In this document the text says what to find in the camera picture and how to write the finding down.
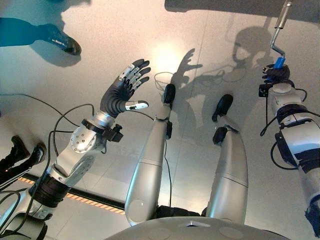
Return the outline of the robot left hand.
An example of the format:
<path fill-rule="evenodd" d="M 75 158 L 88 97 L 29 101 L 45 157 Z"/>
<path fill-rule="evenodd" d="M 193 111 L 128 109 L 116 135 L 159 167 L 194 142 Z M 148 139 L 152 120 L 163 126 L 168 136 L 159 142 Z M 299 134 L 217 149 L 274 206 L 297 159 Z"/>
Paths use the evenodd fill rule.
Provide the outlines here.
<path fill-rule="evenodd" d="M 145 76 L 151 71 L 148 60 L 138 59 L 129 64 L 116 77 L 100 101 L 100 110 L 116 118 L 120 113 L 148 107 L 144 101 L 131 101 L 136 90 L 150 78 Z"/>

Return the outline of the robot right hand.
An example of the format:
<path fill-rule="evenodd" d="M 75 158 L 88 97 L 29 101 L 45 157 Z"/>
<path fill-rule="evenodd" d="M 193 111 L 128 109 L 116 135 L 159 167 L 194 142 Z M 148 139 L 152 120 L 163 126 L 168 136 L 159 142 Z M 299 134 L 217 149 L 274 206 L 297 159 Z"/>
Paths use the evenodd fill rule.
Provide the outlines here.
<path fill-rule="evenodd" d="M 269 64 L 263 68 L 263 76 L 265 83 L 278 83 L 282 80 L 288 80 L 290 77 L 290 69 L 284 64 L 281 68 L 275 68 L 274 64 Z"/>

